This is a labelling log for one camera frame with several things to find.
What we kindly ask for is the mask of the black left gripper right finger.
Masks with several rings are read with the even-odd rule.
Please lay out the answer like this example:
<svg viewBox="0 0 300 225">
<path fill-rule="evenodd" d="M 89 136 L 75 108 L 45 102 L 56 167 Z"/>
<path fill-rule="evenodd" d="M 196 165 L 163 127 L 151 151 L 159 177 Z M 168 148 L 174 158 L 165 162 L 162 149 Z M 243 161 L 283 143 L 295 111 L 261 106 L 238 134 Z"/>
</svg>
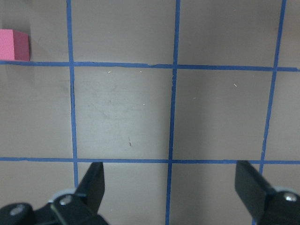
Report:
<svg viewBox="0 0 300 225">
<path fill-rule="evenodd" d="M 238 160 L 234 187 L 253 220 L 259 222 L 276 194 L 273 186 L 248 161 Z"/>
</svg>

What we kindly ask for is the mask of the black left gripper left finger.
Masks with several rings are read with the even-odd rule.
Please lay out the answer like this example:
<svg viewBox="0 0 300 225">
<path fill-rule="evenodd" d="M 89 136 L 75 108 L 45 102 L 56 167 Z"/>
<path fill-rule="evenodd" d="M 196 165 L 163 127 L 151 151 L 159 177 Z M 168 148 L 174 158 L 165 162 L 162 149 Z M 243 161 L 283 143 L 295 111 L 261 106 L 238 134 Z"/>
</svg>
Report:
<svg viewBox="0 0 300 225">
<path fill-rule="evenodd" d="M 92 163 L 75 191 L 76 212 L 89 217 L 98 213 L 105 193 L 104 166 L 102 162 Z"/>
</svg>

